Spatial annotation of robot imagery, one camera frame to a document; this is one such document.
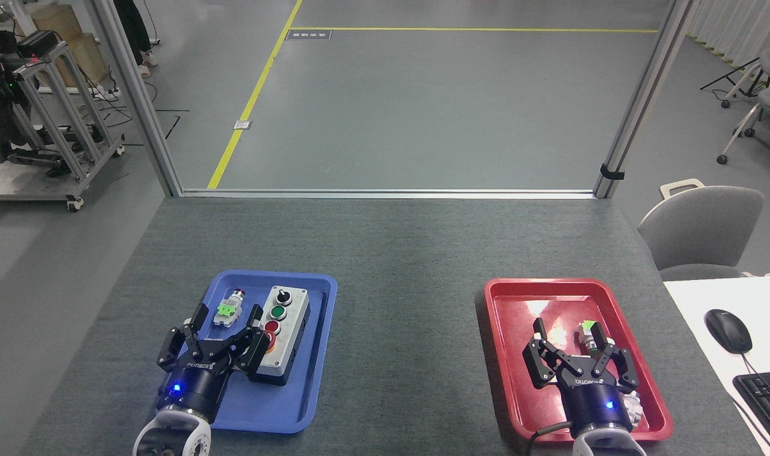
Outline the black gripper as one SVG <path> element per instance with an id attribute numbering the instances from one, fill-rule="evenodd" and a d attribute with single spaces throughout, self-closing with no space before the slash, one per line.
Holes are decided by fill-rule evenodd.
<path id="1" fill-rule="evenodd" d="M 168 330 L 156 364 L 168 373 L 158 389 L 156 409 L 167 406 L 190 409 L 208 424 L 213 424 L 232 370 L 256 381 L 258 368 L 271 343 L 262 329 L 261 306 L 252 306 L 246 326 L 228 338 L 217 341 L 206 354 L 208 341 L 200 331 L 208 308 L 199 303 L 182 327 Z"/>
<path id="2" fill-rule="evenodd" d="M 549 341 L 541 317 L 533 321 L 533 330 L 533 337 L 523 349 L 531 383 L 537 390 L 550 384 L 561 386 L 562 404 L 565 418 L 571 423 L 571 436 L 578 438 L 584 432 L 597 428 L 622 428 L 631 432 L 632 423 L 619 391 L 636 390 L 640 385 L 630 352 L 607 339 L 593 336 L 596 348 L 600 350 L 596 363 L 590 369 L 594 378 L 582 378 L 588 370 L 586 361 L 565 354 L 554 346 Z M 610 360 L 619 375 L 617 382 L 610 376 L 599 378 Z"/>

